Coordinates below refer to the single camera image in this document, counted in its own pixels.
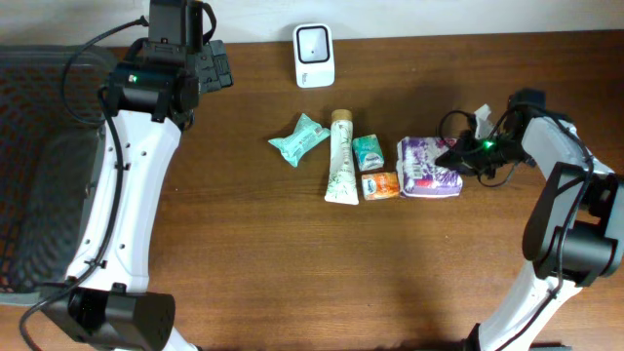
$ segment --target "gray mesh basket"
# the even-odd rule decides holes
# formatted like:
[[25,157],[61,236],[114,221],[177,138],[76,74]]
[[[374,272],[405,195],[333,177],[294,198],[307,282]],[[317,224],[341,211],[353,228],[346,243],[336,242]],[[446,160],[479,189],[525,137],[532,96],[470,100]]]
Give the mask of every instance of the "gray mesh basket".
[[[0,303],[33,303],[41,283],[62,281],[82,238],[102,131],[59,97],[75,49],[0,47]],[[116,61],[91,48],[72,65],[65,93],[81,117],[101,119],[96,91]]]

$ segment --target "white wall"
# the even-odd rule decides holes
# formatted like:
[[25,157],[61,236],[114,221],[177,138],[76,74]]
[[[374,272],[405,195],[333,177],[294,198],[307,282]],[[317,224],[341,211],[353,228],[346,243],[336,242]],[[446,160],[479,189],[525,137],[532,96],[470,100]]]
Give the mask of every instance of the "white wall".
[[[335,39],[624,28],[623,0],[210,0],[225,42],[291,40],[299,23]],[[79,44],[146,14],[149,0],[0,0],[1,44]],[[104,45],[129,45],[146,29]]]

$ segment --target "purple package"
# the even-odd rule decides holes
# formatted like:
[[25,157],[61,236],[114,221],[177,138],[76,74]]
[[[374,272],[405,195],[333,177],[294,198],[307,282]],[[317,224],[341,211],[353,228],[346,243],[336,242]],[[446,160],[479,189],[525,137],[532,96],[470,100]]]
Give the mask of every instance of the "purple package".
[[[454,144],[454,139],[447,139]],[[397,175],[402,197],[443,198],[457,196],[463,184],[455,171],[436,166],[436,158],[448,148],[437,137],[407,136],[397,145]]]

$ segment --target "wood grain surface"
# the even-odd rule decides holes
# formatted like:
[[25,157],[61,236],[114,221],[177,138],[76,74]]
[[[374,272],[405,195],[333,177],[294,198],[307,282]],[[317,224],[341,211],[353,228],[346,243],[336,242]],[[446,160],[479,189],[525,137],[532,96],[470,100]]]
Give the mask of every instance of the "wood grain surface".
[[[429,137],[445,112],[523,87],[547,92],[604,163],[624,173],[624,32],[337,41],[333,86],[301,90],[290,43],[228,45],[234,87],[202,97],[161,194],[150,290],[171,293],[175,326],[216,349],[373,349],[468,335],[523,264],[522,235],[545,181],[520,167],[503,188],[464,178],[458,198],[326,203],[330,143],[295,169],[269,145],[300,113],[328,126],[354,113],[393,171],[396,143]],[[448,133],[459,132],[457,118]],[[624,349],[624,274],[600,279],[538,336],[578,351]],[[24,350],[23,308],[0,307],[0,349]],[[85,350],[42,315],[46,350]]]

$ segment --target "mint green wrapper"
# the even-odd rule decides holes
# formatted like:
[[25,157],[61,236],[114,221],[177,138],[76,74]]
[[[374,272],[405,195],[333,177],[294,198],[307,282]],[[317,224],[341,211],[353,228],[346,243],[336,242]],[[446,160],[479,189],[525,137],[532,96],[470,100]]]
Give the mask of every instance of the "mint green wrapper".
[[383,167],[383,155],[376,135],[354,138],[353,151],[358,159],[358,167],[361,172]]
[[269,143],[277,147],[284,159],[296,167],[306,152],[329,136],[329,129],[302,113],[291,136],[270,139]]

